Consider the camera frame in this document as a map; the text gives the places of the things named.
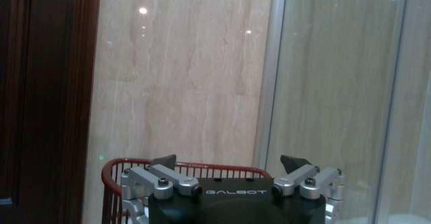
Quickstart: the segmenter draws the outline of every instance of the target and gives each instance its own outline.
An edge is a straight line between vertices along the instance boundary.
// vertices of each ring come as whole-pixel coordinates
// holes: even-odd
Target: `metal bracket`
[[[149,172],[156,176],[167,178],[173,183],[173,187],[181,195],[198,196],[202,194],[202,186],[199,185],[198,178],[183,176],[161,164],[151,166]]]
[[[340,169],[327,167],[319,174],[302,181],[300,195],[307,199],[326,197],[326,224],[334,224],[344,201],[344,175]]]
[[[121,174],[121,205],[128,210],[133,224],[148,224],[145,209],[140,197],[155,195],[156,199],[172,197],[173,184],[165,178],[159,178],[140,167],[125,169]]]
[[[319,172],[319,168],[310,164],[303,165],[299,169],[291,172],[286,177],[274,179],[272,193],[275,196],[290,196],[295,192],[295,187],[308,177],[312,177]]]

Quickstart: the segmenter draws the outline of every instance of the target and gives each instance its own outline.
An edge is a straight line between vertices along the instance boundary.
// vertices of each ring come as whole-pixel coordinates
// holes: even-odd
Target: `beige marble wall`
[[[399,38],[399,0],[286,0],[267,169],[280,154],[346,172],[342,218],[371,223]]]
[[[271,0],[101,0],[84,223],[117,157],[251,165]]]

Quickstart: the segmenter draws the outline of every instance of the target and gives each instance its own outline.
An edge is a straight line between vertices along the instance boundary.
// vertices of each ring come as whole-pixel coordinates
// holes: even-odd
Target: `glass panel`
[[[400,0],[286,0],[267,169],[280,154],[344,170],[340,223],[374,219]]]
[[[378,223],[431,223],[431,0],[407,0]]]

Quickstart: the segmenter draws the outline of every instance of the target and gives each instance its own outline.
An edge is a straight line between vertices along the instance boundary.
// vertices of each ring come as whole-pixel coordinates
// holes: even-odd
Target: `wire basket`
[[[128,223],[128,213],[121,208],[120,179],[123,170],[133,166],[147,167],[151,160],[140,158],[117,158],[108,161],[101,170],[104,184],[101,223]],[[196,178],[271,178],[267,171],[242,166],[177,162],[175,171]]]

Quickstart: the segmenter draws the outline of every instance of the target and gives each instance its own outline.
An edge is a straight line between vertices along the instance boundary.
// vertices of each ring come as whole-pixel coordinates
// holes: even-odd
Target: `bolt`
[[[191,190],[191,196],[196,197],[202,194],[202,186],[195,186],[195,188]]]
[[[316,180],[314,177],[308,177],[304,182],[306,182],[306,185],[311,185],[311,186],[316,185]]]
[[[274,185],[272,188],[271,188],[271,193],[272,193],[272,196],[276,199],[279,199],[283,196],[283,189],[278,185]]]
[[[159,186],[167,186],[169,183],[169,181],[167,180],[167,178],[159,178]]]

